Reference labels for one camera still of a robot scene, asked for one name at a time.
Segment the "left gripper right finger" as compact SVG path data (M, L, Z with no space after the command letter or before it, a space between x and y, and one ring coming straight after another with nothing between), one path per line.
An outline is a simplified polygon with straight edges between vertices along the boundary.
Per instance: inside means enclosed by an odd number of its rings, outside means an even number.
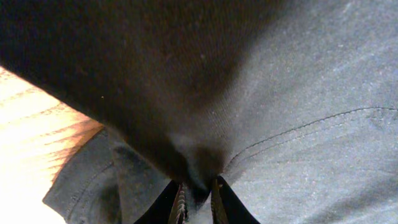
M211 214L214 224L259 224L220 175L211 184Z

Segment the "black t-shirt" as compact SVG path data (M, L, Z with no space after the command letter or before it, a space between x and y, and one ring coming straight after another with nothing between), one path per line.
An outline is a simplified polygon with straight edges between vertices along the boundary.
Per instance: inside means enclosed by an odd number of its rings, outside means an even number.
M396 1L2 1L1 66L104 125L44 204L135 223L174 180L213 223L397 222Z

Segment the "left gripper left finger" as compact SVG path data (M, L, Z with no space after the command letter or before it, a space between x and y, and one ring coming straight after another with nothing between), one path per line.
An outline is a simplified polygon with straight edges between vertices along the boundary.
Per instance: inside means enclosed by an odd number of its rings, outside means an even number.
M186 224L186 187L172 180L150 208L134 224Z

